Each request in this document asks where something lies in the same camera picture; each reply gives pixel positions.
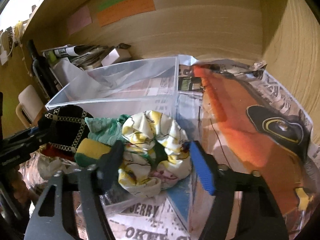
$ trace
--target yellow wall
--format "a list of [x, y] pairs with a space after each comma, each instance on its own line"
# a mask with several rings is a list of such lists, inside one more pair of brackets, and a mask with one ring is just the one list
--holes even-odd
[[33, 79], [27, 74], [22, 58], [23, 54], [18, 46], [13, 49], [9, 61], [4, 66], [0, 66], [0, 91], [4, 94], [2, 116], [4, 137], [24, 129], [15, 112], [19, 103], [18, 95], [30, 84], [36, 87]]

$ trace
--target orange sticky note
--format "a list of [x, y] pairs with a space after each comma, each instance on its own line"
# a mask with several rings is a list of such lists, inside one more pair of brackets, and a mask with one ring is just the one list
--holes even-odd
[[139, 13], [155, 11], [153, 0], [124, 0], [97, 13], [100, 27]]

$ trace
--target cable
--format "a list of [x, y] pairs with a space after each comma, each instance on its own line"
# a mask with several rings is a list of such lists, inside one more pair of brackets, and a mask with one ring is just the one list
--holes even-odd
[[22, 61], [23, 61], [24, 65], [25, 65], [25, 67], [26, 67], [26, 70], [27, 70], [27, 72], [28, 72], [28, 75], [31, 76], [31, 75], [30, 75], [30, 71], [28, 70], [28, 67], [27, 67], [27, 64], [26, 64], [26, 58], [25, 58], [25, 56], [24, 56], [24, 52], [23, 52], [23, 49], [22, 49], [22, 43], [21, 43], [21, 41], [20, 41], [20, 35], [21, 35], [21, 30], [22, 30], [22, 28], [21, 28], [21, 29], [19, 28], [19, 23], [17, 24], [17, 27], [18, 27], [18, 30], [19, 30], [17, 40], [18, 40], [19, 47], [21, 48], [21, 51], [22, 51], [22, 54], [23, 54]]
[[4, 32], [1, 32], [0, 34], [0, 47], [2, 47], [2, 34], [4, 34]]
[[215, 132], [215, 134], [216, 134], [216, 136], [217, 136], [217, 138], [218, 138], [218, 140], [219, 140], [222, 153], [223, 153], [224, 157], [226, 158], [226, 161], [227, 161], [229, 167], [231, 168], [231, 165], [230, 165], [230, 163], [229, 163], [229, 161], [228, 161], [228, 159], [227, 159], [227, 156], [226, 156], [226, 154], [224, 153], [224, 150], [223, 150], [222, 143], [221, 143], [221, 141], [220, 141], [219, 135], [218, 135], [218, 133], [216, 132], [215, 128], [213, 127], [213, 123], [212, 123], [212, 121], [211, 121], [211, 118], [209, 118], [209, 120], [210, 120], [212, 129], [214, 130], [214, 132]]

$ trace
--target pink sticky note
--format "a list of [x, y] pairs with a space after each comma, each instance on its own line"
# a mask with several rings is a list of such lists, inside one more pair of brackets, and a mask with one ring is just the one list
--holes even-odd
[[68, 33], [69, 35], [78, 32], [83, 27], [92, 23], [90, 11], [88, 6], [83, 6], [71, 15], [67, 20]]

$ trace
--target wooden wall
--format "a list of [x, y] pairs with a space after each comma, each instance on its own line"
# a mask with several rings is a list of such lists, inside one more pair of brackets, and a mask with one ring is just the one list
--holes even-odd
[[262, 53], [260, 0], [154, 0], [156, 11], [99, 27], [104, 0], [89, 0], [93, 23], [71, 36], [58, 25], [61, 44], [132, 45], [135, 58], [190, 54], [200, 59], [254, 62]]
[[36, 87], [33, 79], [28, 76], [22, 58], [21, 48], [16, 47], [12, 51], [12, 58], [4, 66], [0, 65], [0, 91], [4, 94], [2, 116], [4, 137], [24, 129], [15, 112], [19, 103], [18, 95], [30, 84]]
[[320, 25], [304, 0], [261, 0], [267, 70], [309, 113], [320, 143]]

